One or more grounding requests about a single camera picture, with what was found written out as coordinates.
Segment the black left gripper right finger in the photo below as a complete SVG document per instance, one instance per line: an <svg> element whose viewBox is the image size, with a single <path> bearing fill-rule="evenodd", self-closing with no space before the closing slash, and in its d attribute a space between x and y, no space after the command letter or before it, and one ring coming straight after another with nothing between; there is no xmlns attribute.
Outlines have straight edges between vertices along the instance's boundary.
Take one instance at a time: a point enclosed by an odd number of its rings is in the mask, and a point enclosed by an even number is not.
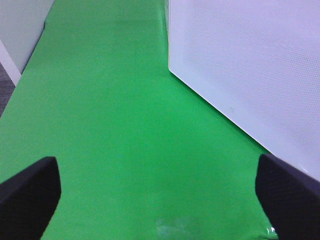
<svg viewBox="0 0 320 240"><path fill-rule="evenodd" d="M320 238L320 183L270 153L258 160L255 194L280 240Z"/></svg>

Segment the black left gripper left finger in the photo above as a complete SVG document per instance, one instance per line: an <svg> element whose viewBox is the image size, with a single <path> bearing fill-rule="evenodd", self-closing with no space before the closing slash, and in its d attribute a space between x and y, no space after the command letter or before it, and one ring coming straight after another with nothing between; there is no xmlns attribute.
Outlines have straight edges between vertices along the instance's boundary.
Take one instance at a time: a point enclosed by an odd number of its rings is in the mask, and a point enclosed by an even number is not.
<svg viewBox="0 0 320 240"><path fill-rule="evenodd" d="M57 159L44 157L0 184L0 238L39 240L61 198Z"/></svg>

